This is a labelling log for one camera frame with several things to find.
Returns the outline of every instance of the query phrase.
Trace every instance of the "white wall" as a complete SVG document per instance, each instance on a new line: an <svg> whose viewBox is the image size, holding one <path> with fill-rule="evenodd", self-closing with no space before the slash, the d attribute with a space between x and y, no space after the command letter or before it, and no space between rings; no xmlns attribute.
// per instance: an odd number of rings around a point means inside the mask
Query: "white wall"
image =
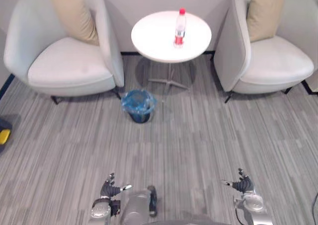
<svg viewBox="0 0 318 225"><path fill-rule="evenodd" d="M5 32L16 2L17 0L0 0L0 28ZM136 51L130 33L140 18L156 11L178 10L180 7L185 7L210 25L212 41L208 50L213 50L229 2L230 0L105 0L121 51Z"/></svg>
<svg viewBox="0 0 318 225"><path fill-rule="evenodd" d="M7 80L7 78L10 75L9 71L6 70L4 63L3 63L5 37L6 37L5 32L0 29L0 88L3 86L3 84L5 83L5 81Z"/></svg>

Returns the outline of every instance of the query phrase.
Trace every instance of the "table base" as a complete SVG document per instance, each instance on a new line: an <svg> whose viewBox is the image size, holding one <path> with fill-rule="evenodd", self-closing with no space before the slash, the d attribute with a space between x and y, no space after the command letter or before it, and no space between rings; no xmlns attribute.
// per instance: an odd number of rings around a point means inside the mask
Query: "table base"
<svg viewBox="0 0 318 225"><path fill-rule="evenodd" d="M167 91L170 86L176 86L176 87L181 87L181 88L185 88L188 89L187 86L180 84L176 81L172 80L174 74L174 68L172 67L172 64L168 64L168 78L167 79L159 79L159 78L149 78L148 81L150 82L159 82L159 83L165 83L165 91Z"/></svg>

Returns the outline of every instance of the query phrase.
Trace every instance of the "trash can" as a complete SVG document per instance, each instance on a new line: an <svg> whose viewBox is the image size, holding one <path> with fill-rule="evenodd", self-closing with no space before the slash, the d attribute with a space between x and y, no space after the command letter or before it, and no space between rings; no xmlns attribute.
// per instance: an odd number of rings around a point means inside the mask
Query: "trash can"
<svg viewBox="0 0 318 225"><path fill-rule="evenodd" d="M147 122L153 113L157 100L146 90L132 90L121 99L123 110L137 123Z"/></svg>

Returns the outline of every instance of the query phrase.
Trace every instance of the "armchair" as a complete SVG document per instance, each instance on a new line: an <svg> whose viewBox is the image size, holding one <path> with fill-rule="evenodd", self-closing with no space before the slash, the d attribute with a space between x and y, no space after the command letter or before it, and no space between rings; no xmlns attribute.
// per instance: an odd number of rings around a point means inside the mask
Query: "armchair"
<svg viewBox="0 0 318 225"><path fill-rule="evenodd" d="M80 96L124 86L123 61L104 0L84 0L99 46L68 37L51 0L19 0L9 24L4 63L37 92Z"/></svg>
<svg viewBox="0 0 318 225"><path fill-rule="evenodd" d="M249 1L232 0L216 47L214 65L224 91L275 92L308 78L318 68L315 1L285 0L276 36L252 43L246 23Z"/></svg>

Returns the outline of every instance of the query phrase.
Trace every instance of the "tabletop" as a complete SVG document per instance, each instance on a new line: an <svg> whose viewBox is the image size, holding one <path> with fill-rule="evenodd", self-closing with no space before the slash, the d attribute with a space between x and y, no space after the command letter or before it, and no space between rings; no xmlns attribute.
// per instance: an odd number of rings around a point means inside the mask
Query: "tabletop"
<svg viewBox="0 0 318 225"><path fill-rule="evenodd" d="M179 11L161 11L145 16L132 29L137 51L146 58L164 63L179 63L201 55L211 41L211 29L201 18L187 13L182 48L173 45Z"/></svg>

